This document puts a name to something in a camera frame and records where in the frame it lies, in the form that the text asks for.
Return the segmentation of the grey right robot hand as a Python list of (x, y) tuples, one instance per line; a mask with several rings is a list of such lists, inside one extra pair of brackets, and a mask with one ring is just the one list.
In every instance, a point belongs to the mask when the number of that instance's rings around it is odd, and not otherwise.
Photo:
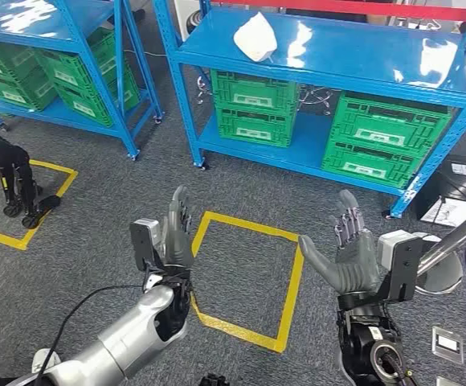
[(305, 235), (299, 236), (300, 251), (338, 294), (377, 290), (379, 272), (372, 233), (365, 226), (354, 195), (344, 189), (339, 197), (339, 214), (329, 217), (337, 248), (335, 259), (319, 252), (311, 238)]

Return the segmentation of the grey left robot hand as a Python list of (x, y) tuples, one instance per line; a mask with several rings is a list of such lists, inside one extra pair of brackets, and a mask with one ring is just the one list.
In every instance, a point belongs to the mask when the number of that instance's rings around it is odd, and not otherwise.
[(191, 249), (192, 210), (188, 188), (180, 185), (173, 193), (168, 213), (163, 221), (163, 257), (164, 266), (189, 269), (195, 261)]

